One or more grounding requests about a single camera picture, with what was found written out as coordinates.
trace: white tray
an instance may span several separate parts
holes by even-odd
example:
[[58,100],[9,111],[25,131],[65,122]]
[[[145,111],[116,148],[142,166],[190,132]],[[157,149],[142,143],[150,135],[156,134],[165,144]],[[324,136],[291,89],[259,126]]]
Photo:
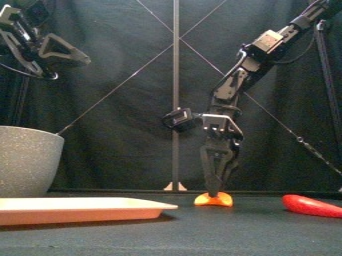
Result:
[[0,225],[152,219],[176,208],[122,197],[0,198]]

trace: orange object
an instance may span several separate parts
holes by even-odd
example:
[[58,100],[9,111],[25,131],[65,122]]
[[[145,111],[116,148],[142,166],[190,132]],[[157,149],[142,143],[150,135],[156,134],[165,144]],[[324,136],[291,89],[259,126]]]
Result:
[[295,213],[342,218],[342,208],[299,195],[284,195],[283,204]]
[[209,197],[208,193],[198,195],[194,199],[194,205],[216,205],[216,206],[232,206],[232,198],[226,193],[218,192],[216,197]]

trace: black curtain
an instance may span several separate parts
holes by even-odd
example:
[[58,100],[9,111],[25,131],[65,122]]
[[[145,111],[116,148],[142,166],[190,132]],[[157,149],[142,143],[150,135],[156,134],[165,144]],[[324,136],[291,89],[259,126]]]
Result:
[[[236,62],[241,43],[268,29],[277,31],[307,1],[180,0],[178,99],[193,112]],[[30,79],[19,126],[62,132],[62,156],[51,188],[161,190],[172,181],[172,134],[160,119],[172,110],[170,0],[58,0],[50,4],[47,30],[90,57],[80,68],[55,66],[59,79]],[[340,14],[331,20],[328,52],[340,104]],[[284,59],[304,51],[313,33],[296,42]],[[1,90],[13,85],[3,75]],[[1,96],[1,120],[13,107]],[[253,102],[256,100],[277,121]],[[245,139],[228,190],[336,191],[340,176],[297,142],[287,128],[340,167],[337,142],[317,49],[291,65],[276,66],[241,95],[237,125]],[[197,127],[178,135],[178,181],[204,189]]]

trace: gray bowl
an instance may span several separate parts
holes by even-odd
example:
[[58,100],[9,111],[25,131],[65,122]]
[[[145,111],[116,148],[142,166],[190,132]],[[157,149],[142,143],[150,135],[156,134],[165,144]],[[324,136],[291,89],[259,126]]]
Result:
[[42,197],[59,162],[63,139],[51,133],[0,126],[0,197]]

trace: robotic arm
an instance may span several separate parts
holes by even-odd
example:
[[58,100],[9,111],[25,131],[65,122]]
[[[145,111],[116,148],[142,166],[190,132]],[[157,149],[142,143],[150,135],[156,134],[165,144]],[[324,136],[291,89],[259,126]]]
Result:
[[240,115],[236,107],[240,93],[265,75],[315,22],[331,18],[340,10],[340,0],[313,1],[281,30],[267,30],[251,44],[241,46],[239,61],[210,92],[206,112],[192,114],[188,108],[178,108],[162,117],[162,124],[176,132],[193,128],[194,121],[201,120],[206,138],[200,158],[210,198],[217,197],[230,172],[237,168],[243,133],[234,120]]
[[22,75],[54,80],[57,74],[53,72],[51,66],[55,63],[62,62],[68,66],[81,66],[89,64],[90,60],[54,34],[39,35],[37,26],[46,15],[41,1],[37,1],[25,13],[9,5],[2,7],[0,35],[5,45],[1,46],[1,55],[7,53],[9,48],[11,55],[29,73],[14,70],[5,65],[1,66]]

